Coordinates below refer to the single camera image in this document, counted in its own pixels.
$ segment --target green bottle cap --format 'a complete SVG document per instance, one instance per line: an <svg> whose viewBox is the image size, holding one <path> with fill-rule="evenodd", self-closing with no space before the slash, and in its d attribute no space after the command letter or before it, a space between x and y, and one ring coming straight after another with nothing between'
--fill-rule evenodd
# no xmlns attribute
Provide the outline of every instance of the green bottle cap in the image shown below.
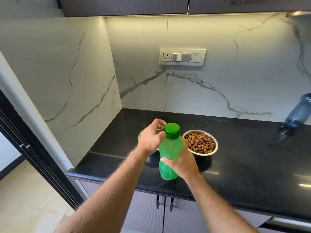
<svg viewBox="0 0 311 233"><path fill-rule="evenodd" d="M180 136L180 126L176 123L168 123L164 131L167 139L177 139Z"/></svg>

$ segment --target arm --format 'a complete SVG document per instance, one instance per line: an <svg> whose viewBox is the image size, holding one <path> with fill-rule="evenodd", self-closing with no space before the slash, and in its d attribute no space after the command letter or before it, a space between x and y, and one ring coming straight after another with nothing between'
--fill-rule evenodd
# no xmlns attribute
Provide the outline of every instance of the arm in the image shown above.
<svg viewBox="0 0 311 233"><path fill-rule="evenodd" d="M246 220L223 201L200 174L192 153L188 150L188 141L184 139L184 149L175 160L161 158L189 186L211 233L218 232L257 232Z"/></svg>
<svg viewBox="0 0 311 233"><path fill-rule="evenodd" d="M156 119L142 133L122 166L61 226L59 233L120 232L146 159L166 137L166 122Z"/></svg>

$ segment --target upper cabinet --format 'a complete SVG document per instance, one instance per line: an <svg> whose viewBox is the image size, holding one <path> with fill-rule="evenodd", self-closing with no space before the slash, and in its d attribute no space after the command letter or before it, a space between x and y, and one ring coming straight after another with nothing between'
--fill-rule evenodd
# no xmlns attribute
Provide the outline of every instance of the upper cabinet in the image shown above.
<svg viewBox="0 0 311 233"><path fill-rule="evenodd" d="M309 10L311 0L190 0L189 14Z"/></svg>
<svg viewBox="0 0 311 233"><path fill-rule="evenodd" d="M188 0L61 0L66 17L187 13Z"/></svg>

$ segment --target forearm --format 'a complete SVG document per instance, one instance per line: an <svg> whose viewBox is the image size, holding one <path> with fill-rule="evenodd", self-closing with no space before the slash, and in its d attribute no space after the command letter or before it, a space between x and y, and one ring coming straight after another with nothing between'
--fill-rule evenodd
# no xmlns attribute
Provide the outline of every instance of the forearm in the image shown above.
<svg viewBox="0 0 311 233"><path fill-rule="evenodd" d="M209 232L257 232L212 190L201 174L186 182L196 199Z"/></svg>
<svg viewBox="0 0 311 233"><path fill-rule="evenodd" d="M136 148L59 232L120 232L146 161Z"/></svg>

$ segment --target tiled floor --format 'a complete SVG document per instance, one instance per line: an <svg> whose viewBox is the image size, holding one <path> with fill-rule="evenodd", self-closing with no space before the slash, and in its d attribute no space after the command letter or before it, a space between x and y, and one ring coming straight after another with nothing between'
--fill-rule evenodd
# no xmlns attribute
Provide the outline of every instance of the tiled floor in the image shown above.
<svg viewBox="0 0 311 233"><path fill-rule="evenodd" d="M0 181L1 233L50 233L73 212L28 161Z"/></svg>

